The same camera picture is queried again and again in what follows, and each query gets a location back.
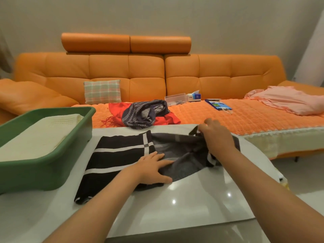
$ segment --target glossy white table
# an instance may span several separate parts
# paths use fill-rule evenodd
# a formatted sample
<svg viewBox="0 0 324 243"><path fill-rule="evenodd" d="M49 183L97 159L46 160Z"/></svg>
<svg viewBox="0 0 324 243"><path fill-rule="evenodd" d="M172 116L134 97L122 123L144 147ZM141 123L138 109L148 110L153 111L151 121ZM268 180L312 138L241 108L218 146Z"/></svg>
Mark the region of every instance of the glossy white table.
<svg viewBox="0 0 324 243"><path fill-rule="evenodd" d="M30 191L0 196L0 242L34 243L44 240L80 206L73 199L101 136L135 135L151 130L188 134L195 125L94 129L67 182L54 191ZM241 152L279 181L268 158L240 138ZM134 192L116 218L108 237L127 236L220 224L254 218L242 193L222 167L205 168L170 185Z"/></svg>

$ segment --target right arm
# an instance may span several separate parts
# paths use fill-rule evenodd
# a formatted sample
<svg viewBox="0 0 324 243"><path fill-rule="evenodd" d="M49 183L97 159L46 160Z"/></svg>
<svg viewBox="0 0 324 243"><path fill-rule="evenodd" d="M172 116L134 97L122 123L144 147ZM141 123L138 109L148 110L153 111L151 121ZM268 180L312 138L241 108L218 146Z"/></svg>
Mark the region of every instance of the right arm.
<svg viewBox="0 0 324 243"><path fill-rule="evenodd" d="M324 242L324 217L241 154L226 127L209 118L199 130L271 242Z"/></svg>

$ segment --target pink blanket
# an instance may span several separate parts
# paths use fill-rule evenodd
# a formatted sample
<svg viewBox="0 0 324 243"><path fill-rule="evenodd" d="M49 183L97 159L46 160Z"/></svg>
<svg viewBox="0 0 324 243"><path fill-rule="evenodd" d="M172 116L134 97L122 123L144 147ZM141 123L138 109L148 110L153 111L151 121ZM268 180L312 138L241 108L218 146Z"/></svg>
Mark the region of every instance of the pink blanket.
<svg viewBox="0 0 324 243"><path fill-rule="evenodd" d="M295 90L293 86L255 89L247 93L244 98L258 100L267 106L298 115L317 115L324 112L324 96L311 96Z"/></svg>

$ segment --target orange leather sofa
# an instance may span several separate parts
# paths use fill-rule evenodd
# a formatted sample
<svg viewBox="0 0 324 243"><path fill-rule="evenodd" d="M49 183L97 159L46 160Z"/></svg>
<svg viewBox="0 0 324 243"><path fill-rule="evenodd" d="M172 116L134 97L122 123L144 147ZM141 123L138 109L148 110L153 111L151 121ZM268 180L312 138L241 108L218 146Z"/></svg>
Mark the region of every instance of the orange leather sofa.
<svg viewBox="0 0 324 243"><path fill-rule="evenodd" d="M188 54L189 37L65 33L62 45L67 53L18 56L14 81L0 80L0 124L36 108L84 104L84 81L120 79L123 102L196 90L202 99L241 99L269 85L324 95L324 88L287 81L277 56Z"/></svg>

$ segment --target white folded towel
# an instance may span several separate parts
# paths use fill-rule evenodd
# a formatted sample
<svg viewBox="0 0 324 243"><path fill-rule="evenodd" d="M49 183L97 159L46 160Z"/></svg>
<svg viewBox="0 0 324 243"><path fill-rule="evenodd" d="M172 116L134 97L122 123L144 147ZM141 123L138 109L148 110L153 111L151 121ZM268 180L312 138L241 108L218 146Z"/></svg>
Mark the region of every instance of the white folded towel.
<svg viewBox="0 0 324 243"><path fill-rule="evenodd" d="M52 152L83 119L80 114L46 117L0 147L0 162L34 159Z"/></svg>

